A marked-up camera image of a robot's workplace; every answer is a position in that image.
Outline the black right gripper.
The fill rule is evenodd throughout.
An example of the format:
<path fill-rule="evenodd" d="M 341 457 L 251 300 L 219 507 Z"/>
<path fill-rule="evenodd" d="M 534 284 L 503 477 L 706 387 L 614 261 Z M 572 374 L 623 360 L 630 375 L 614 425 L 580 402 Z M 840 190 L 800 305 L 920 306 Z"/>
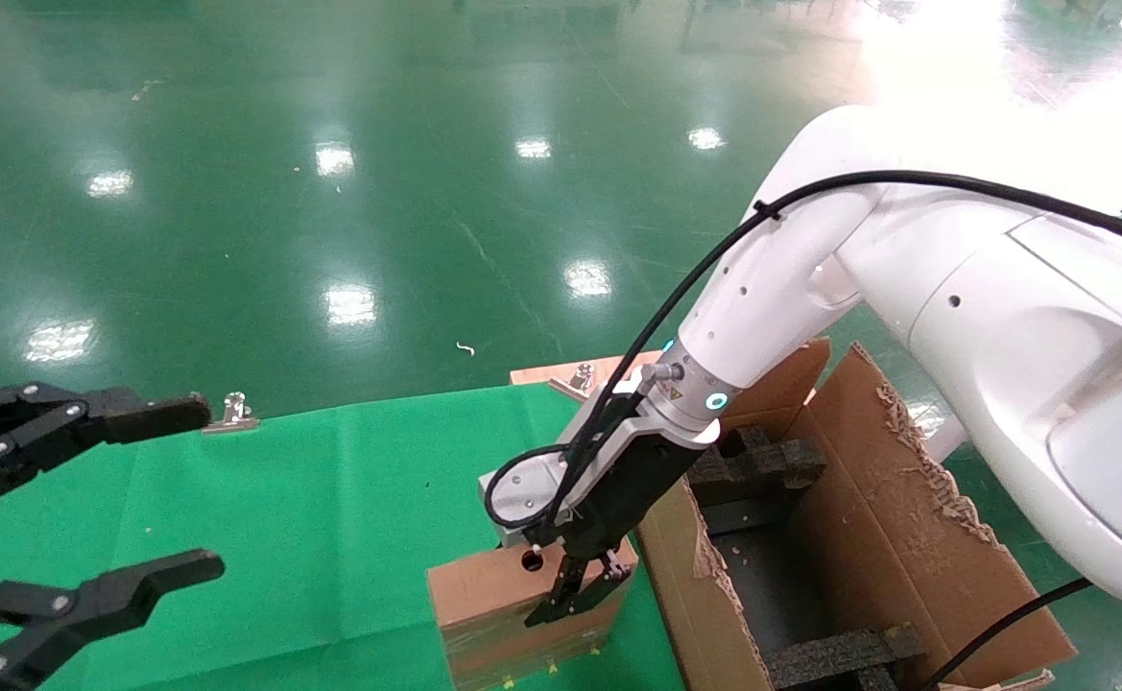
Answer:
<path fill-rule="evenodd" d="M 629 581 L 633 566 L 617 552 L 606 551 L 618 547 L 719 434 L 718 421 L 701 432 L 674 429 L 661 421 L 622 423 L 592 464 L 603 475 L 572 508 L 558 515 L 565 520 L 558 520 L 552 528 L 539 525 L 527 529 L 533 543 L 546 547 L 560 542 L 565 553 L 551 590 L 525 618 L 527 629 L 588 612 Z M 582 586 L 582 560 L 596 559 L 603 564 L 601 573 Z"/>

